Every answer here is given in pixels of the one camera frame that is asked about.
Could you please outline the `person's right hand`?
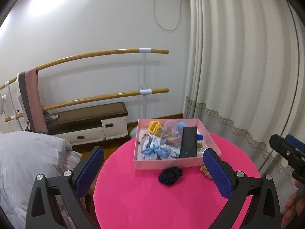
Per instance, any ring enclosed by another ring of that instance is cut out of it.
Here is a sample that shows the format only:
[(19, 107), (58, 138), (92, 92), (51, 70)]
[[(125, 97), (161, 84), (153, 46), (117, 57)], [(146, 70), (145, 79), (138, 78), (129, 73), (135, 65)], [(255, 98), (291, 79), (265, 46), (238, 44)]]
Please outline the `person's right hand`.
[(304, 211), (304, 185), (296, 180), (295, 186), (298, 188), (298, 191), (294, 192), (288, 198), (285, 204), (285, 211), (281, 220), (282, 228), (289, 228), (294, 223), (299, 222), (299, 218), (303, 217), (302, 212)]

